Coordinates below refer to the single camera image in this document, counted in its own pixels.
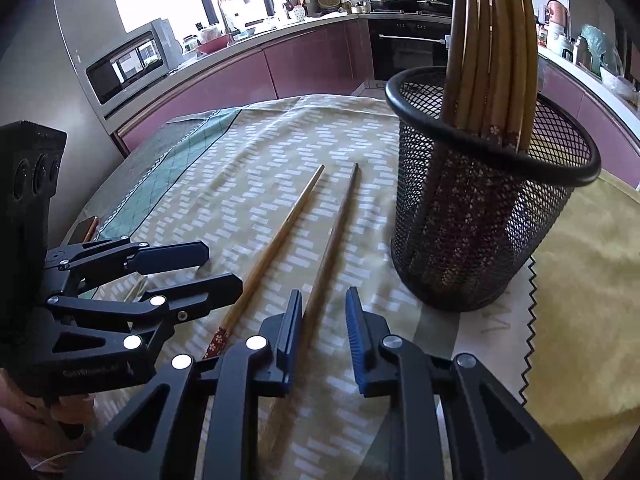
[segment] screw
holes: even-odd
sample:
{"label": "screw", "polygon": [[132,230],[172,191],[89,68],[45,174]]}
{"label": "screw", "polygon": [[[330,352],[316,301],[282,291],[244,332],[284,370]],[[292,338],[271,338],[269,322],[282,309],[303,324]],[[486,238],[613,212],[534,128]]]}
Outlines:
{"label": "screw", "polygon": [[127,350],[135,350],[140,345],[142,345],[142,338],[139,335],[135,334],[128,335],[126,336],[126,338],[124,338],[122,344]]}
{"label": "screw", "polygon": [[473,368],[474,366],[476,366],[476,363],[478,362],[476,361],[476,358],[473,357],[471,354],[460,354],[456,358],[456,361],[463,368]]}
{"label": "screw", "polygon": [[187,354],[180,354],[171,359],[171,366],[176,370],[184,370],[191,364],[191,361],[191,356],[188,356]]}
{"label": "screw", "polygon": [[250,350],[259,350],[267,346],[267,339],[261,335],[252,335],[246,340],[246,347]]}
{"label": "screw", "polygon": [[400,348],[402,346],[402,339],[397,335],[388,335],[382,340],[382,344],[387,348]]}
{"label": "screw", "polygon": [[164,304],[165,301],[166,298],[164,296],[154,296],[149,300],[149,303],[151,303],[153,306],[160,306]]}

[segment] mesh pen holder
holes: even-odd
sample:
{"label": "mesh pen holder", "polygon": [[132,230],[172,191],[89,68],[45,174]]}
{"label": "mesh pen holder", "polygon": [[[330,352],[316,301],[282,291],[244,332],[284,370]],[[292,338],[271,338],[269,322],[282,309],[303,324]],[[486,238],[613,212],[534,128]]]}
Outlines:
{"label": "mesh pen holder", "polygon": [[600,153],[573,118],[538,95],[528,153],[438,120],[445,67],[386,85],[400,119],[393,263],[425,303],[464,312],[495,301],[554,224]]}

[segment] microwave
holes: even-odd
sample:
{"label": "microwave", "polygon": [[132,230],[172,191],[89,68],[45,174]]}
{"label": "microwave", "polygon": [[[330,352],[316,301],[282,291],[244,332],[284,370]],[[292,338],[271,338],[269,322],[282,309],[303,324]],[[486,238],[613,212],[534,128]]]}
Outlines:
{"label": "microwave", "polygon": [[168,20],[153,20],[94,53],[78,79],[94,110],[105,120],[126,101],[183,61]]}

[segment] wooden chopstick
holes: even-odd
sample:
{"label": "wooden chopstick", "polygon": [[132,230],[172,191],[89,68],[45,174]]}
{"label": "wooden chopstick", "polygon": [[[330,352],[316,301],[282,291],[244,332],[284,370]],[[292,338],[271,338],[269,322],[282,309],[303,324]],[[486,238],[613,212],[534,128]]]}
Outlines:
{"label": "wooden chopstick", "polygon": [[468,127],[476,65],[478,63],[478,0],[466,0],[465,51],[460,74],[460,91],[454,125],[460,130]]}
{"label": "wooden chopstick", "polygon": [[482,116],[489,86],[489,63],[491,59],[491,9],[489,0],[479,0],[478,5],[478,63],[476,79],[469,112],[468,130],[476,135],[482,129]]}
{"label": "wooden chopstick", "polygon": [[527,40],[527,85],[522,114],[522,129],[518,150],[529,150],[533,121],[536,115],[536,100],[538,98],[538,38],[536,37],[536,20],[533,15],[532,0],[522,0],[525,17],[525,32]]}
{"label": "wooden chopstick", "polygon": [[507,114],[506,136],[503,144],[518,149],[522,115],[525,108],[527,85],[527,37],[525,27],[525,9],[522,0],[509,0],[511,4],[512,74],[509,111]]}
{"label": "wooden chopstick", "polygon": [[220,323],[220,327],[217,332],[214,334],[211,344],[207,348],[205,352],[204,358],[214,357],[216,355],[220,355],[222,351],[225,349],[226,342],[228,341],[229,336],[233,332],[234,328],[240,321],[242,314],[246,310],[251,298],[253,297],[255,291],[260,285],[260,280],[264,276],[264,273],[269,268],[269,265],[276,257],[278,250],[280,249],[283,241],[289,235],[293,224],[295,224],[300,212],[305,206],[306,201],[311,195],[311,192],[316,185],[316,182],[320,178],[322,171],[324,170],[324,166],[320,165],[314,176],[311,177],[311,180],[306,184],[305,189],[302,191],[302,194],[294,204],[291,211],[285,218],[284,222],[278,229],[276,235],[271,239],[269,245],[262,253],[262,256],[258,260],[258,262],[254,265],[254,268],[251,270],[251,273],[247,277],[246,280],[242,283],[242,295],[238,300],[229,308],[227,313],[225,314],[222,323]]}
{"label": "wooden chopstick", "polygon": [[[305,312],[302,317],[302,330],[298,340],[298,349],[296,351],[296,363],[294,364],[294,377],[296,380],[298,380],[301,373],[305,370],[308,350],[311,346],[312,339],[318,332],[318,327],[322,319],[325,296],[334,270],[338,247],[342,240],[342,233],[344,231],[347,217],[349,216],[350,204],[353,199],[357,178],[358,165],[354,164],[349,184],[347,186],[347,191],[342,199],[342,203],[340,204],[340,209],[338,209],[334,227],[331,229],[329,241],[327,242],[324,254],[322,255],[322,260],[320,261],[314,286],[311,289],[311,294],[306,302]],[[258,441],[258,456],[265,460],[271,455],[271,451],[278,439],[280,428],[286,419],[287,413],[292,411],[292,399],[293,395],[289,394],[283,399],[276,399],[272,404],[271,411],[267,416],[267,421],[263,426],[264,429]]]}
{"label": "wooden chopstick", "polygon": [[485,110],[485,129],[490,138],[502,143],[511,90],[511,16],[509,0],[492,0],[492,4],[495,13],[490,71],[492,105]]}
{"label": "wooden chopstick", "polygon": [[452,126],[455,120],[458,92],[460,91],[460,73],[462,72],[462,57],[465,51],[465,22],[466,0],[454,0],[447,78],[442,91],[442,107],[440,109],[440,119]]}

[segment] pink bowl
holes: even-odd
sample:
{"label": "pink bowl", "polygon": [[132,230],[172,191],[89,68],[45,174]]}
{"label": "pink bowl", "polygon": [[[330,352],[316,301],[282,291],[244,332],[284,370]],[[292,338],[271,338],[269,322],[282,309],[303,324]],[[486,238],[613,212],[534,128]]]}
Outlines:
{"label": "pink bowl", "polygon": [[198,45],[198,50],[203,54],[212,54],[213,52],[226,47],[226,44],[229,42],[229,36],[230,34],[225,34],[215,40],[207,41],[207,43]]}

